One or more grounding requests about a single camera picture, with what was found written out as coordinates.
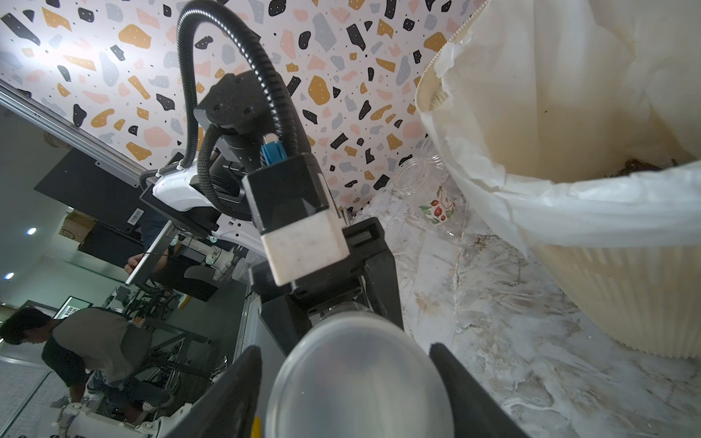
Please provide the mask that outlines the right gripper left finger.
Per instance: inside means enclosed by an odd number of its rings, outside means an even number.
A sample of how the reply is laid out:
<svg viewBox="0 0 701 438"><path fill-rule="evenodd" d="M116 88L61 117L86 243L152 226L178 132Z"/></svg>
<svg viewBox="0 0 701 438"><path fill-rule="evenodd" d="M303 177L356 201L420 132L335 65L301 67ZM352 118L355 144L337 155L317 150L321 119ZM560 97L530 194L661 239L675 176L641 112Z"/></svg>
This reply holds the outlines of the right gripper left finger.
<svg viewBox="0 0 701 438"><path fill-rule="evenodd" d="M262 372L261 349L248 347L166 435L249 437L255 423Z"/></svg>

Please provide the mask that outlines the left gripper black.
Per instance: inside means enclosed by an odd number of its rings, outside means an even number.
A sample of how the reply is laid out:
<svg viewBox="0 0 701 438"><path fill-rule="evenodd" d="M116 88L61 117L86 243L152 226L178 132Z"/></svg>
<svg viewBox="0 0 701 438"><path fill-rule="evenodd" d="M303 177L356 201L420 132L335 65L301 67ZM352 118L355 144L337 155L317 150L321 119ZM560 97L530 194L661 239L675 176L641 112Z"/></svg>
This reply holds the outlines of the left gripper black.
<svg viewBox="0 0 701 438"><path fill-rule="evenodd" d="M397 269L376 217L343 230L350 255L322 270L278 286L267 262L250 268L251 288L261 298L260 317L284 355L312 329L310 317L341 304L361 304L403 326Z"/></svg>

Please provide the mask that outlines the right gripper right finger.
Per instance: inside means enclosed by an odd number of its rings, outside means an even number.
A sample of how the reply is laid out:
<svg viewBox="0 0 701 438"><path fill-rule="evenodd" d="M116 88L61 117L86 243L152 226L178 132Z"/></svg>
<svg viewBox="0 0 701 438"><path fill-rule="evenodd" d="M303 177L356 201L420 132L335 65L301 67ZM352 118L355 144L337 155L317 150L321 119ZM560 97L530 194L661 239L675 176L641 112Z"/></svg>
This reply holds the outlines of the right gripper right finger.
<svg viewBox="0 0 701 438"><path fill-rule="evenodd" d="M456 437L528 437L444 344L433 344L429 357L447 389Z"/></svg>

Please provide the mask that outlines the white lid tea jar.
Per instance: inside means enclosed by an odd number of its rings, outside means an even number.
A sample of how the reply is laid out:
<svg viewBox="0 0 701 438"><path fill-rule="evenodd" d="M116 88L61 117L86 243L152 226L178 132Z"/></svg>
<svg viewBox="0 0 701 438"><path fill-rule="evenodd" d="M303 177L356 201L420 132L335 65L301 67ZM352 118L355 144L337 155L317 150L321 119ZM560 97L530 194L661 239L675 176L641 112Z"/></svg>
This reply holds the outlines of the white lid tea jar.
<svg viewBox="0 0 701 438"><path fill-rule="evenodd" d="M412 158L394 175L394 188L427 224L444 237L458 239L465 223L465 205L455 189L441 182L434 166Z"/></svg>

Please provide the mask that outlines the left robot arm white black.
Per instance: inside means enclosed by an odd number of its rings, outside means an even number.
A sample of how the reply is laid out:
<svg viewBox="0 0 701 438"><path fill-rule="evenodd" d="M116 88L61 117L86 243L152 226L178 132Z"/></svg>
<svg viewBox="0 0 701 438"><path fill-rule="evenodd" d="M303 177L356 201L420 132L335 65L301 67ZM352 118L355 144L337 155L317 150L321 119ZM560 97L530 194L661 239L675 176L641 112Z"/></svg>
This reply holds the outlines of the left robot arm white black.
<svg viewBox="0 0 701 438"><path fill-rule="evenodd" d="M195 158L158 173L144 201L199 237L263 255L250 269L261 318L284 352L311 317L360 305L403 325L380 222L337 208L279 75L227 74L197 102Z"/></svg>

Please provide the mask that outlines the dried flower tea pile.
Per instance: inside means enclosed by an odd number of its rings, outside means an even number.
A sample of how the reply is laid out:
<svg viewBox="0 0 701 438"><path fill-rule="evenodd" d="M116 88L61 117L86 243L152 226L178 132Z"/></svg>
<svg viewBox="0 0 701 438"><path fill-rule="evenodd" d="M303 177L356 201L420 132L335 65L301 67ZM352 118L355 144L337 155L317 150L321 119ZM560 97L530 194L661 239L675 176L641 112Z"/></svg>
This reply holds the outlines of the dried flower tea pile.
<svg viewBox="0 0 701 438"><path fill-rule="evenodd" d="M620 169L618 173L614 175L614 177L623 177L623 176L629 176L632 173L640 173L640 172L660 172L662 171L662 168L654 165L654 164L649 164L648 162L642 162L637 159L630 159L627 160L624 164L624 167Z"/></svg>

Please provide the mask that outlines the person in grey shirt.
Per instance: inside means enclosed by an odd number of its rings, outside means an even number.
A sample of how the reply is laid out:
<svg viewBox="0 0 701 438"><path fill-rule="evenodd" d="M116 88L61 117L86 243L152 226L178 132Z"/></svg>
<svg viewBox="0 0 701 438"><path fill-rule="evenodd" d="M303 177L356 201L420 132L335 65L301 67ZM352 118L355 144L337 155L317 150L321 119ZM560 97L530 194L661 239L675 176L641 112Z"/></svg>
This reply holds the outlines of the person in grey shirt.
<svg viewBox="0 0 701 438"><path fill-rule="evenodd" d="M41 344L41 358L69 389L73 403L98 392L138 424L169 406L171 392L135 377L141 361L128 343L138 328L124 315L105 308L84 308L65 319L52 319L36 308L22 308L1 325L9 345Z"/></svg>

